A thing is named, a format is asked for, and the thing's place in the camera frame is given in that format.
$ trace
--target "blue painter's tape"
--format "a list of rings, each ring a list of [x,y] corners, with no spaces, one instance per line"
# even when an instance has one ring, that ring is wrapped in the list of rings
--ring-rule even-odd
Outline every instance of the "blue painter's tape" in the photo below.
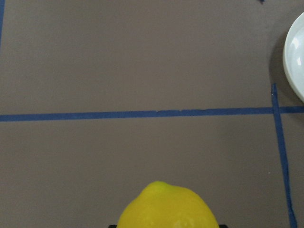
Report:
[[[127,112],[95,112],[95,113],[54,113],[54,114],[16,114],[0,115],[0,122],[45,121],[45,120],[84,120],[115,118],[149,118],[175,116],[208,116],[208,115],[252,115],[272,114],[272,108],[220,108],[163,111],[127,111]]]
[[[290,185],[289,185],[290,181],[289,181],[288,159],[287,159],[287,152],[286,152],[286,147],[285,147],[285,139],[284,139],[284,133],[283,133],[282,119],[281,119],[281,114],[280,114],[280,107],[279,107],[279,102],[278,102],[278,98],[277,98],[276,84],[273,84],[273,86],[272,86],[271,97],[272,97],[272,106],[273,106],[274,119],[275,119],[276,136],[277,136],[282,171],[283,171],[285,194],[286,194],[286,200],[287,200],[287,206],[288,206],[289,223],[290,223],[291,228],[297,228],[298,225],[297,225],[295,213],[293,210],[292,200],[291,200],[291,192],[290,192]]]
[[[3,16],[4,16],[4,5],[5,5],[5,0],[0,0],[0,46],[1,46],[1,37],[2,37],[2,25],[3,25]]]
[[[304,113],[304,106],[280,107],[280,113]]]

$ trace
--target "black object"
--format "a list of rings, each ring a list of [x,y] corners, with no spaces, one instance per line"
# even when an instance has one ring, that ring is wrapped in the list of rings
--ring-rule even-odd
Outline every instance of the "black object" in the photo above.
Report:
[[[109,225],[108,228],[116,228],[116,225]],[[228,228],[226,225],[220,225],[219,228]]]

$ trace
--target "white plate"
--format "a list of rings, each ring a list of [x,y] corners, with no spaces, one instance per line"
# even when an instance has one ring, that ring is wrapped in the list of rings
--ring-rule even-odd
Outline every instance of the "white plate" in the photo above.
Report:
[[[304,13],[294,21],[288,31],[283,65],[290,86],[304,102]]]

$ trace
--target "lemon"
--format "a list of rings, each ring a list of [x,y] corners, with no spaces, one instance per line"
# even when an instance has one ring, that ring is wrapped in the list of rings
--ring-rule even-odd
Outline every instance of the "lemon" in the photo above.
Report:
[[[219,228],[219,225],[196,193],[156,181],[125,208],[117,228]]]

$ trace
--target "gray surface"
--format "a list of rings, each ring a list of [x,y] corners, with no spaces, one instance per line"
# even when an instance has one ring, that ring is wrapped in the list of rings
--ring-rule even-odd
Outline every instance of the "gray surface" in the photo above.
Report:
[[[3,228],[107,227],[154,180],[232,228],[288,226],[271,115],[0,125]]]
[[[286,149],[290,166],[290,186],[293,196],[294,210],[297,219],[304,221],[304,114],[282,116],[286,137]]]
[[[282,68],[301,0],[6,1],[0,114],[303,105]],[[303,115],[284,114],[303,227]],[[289,226],[272,115],[0,123],[0,227],[116,223],[151,181],[231,228]]]

